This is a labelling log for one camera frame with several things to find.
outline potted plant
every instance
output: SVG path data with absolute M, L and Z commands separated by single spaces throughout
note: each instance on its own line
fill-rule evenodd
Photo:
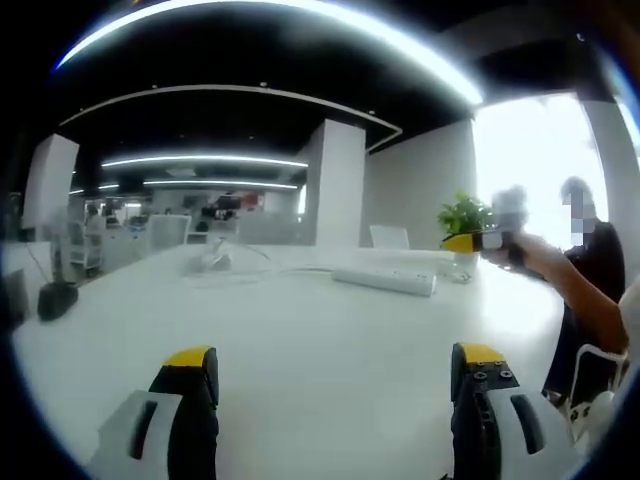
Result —
M 494 227 L 491 207 L 464 192 L 456 193 L 455 205 L 443 204 L 438 224 L 447 235 L 473 233 Z M 461 265 L 475 265 L 477 253 L 456 253 L 454 261 Z

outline white power strip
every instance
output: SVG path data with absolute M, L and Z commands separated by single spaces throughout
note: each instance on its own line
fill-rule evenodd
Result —
M 433 273 L 337 268 L 332 272 L 331 278 L 337 282 L 354 283 L 423 297 L 430 297 L 436 289 L 436 276 Z

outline yellow object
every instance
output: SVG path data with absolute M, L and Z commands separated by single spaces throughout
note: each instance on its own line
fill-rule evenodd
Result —
M 473 253 L 473 234 L 460 233 L 451 235 L 442 241 L 442 248 L 455 253 Z
M 481 343 L 461 343 L 464 350 L 464 357 L 469 363 L 491 363 L 504 362 L 505 358 L 501 353 L 482 345 Z
M 174 353 L 163 363 L 165 367 L 202 367 L 204 355 L 211 349 L 208 345 L 189 348 L 182 352 Z

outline black ceiling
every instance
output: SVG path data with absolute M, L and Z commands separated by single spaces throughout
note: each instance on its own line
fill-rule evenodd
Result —
M 115 175 L 126 188 L 135 190 L 142 178 L 148 178 L 147 171 L 131 168 L 117 174 L 115 170 L 112 174 L 101 172 L 99 164 L 112 157 L 166 151 L 293 156 L 324 118 L 364 128 L 369 146 L 393 133 L 370 120 L 314 103 L 228 91 L 149 95 L 105 106 L 60 125 L 82 109 L 152 90 L 153 86 L 258 87 L 266 82 L 268 88 L 321 98 L 365 113 L 374 111 L 375 117 L 403 130 L 395 141 L 470 115 L 468 106 L 448 86 L 384 45 L 327 19 L 273 5 L 201 5 L 160 14 L 105 37 L 59 70 L 49 72 L 56 60 L 96 25 L 150 3 L 157 2 L 85 2 L 70 9 L 55 27 L 47 26 L 54 30 L 51 35 L 41 36 L 46 45 L 33 57 L 39 66 L 32 71 L 43 75 L 46 87 L 37 104 L 32 100 L 30 116 L 25 118 L 39 128 L 31 130 L 36 133 L 24 149 L 32 149 L 51 132 L 78 142 L 74 180 L 78 187 L 95 187 Z M 479 14 L 527 2 L 342 3 L 429 43 L 435 34 Z M 461 67 L 489 100 L 514 89 L 567 88 L 575 77 L 574 43 L 575 35 L 573 41 L 537 42 Z M 153 173 L 158 176 L 161 171 Z M 230 166 L 198 167 L 196 173 L 225 178 L 279 176 L 277 171 L 268 173 L 264 168 Z

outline person's hand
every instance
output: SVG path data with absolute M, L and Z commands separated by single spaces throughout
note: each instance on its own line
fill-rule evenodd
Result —
M 513 234 L 513 240 L 523 250 L 525 266 L 543 276 L 550 268 L 566 261 L 560 249 L 549 245 L 541 237 L 517 232 Z M 501 267 L 512 266 L 509 261 L 509 251 L 506 248 L 485 250 L 482 257 Z

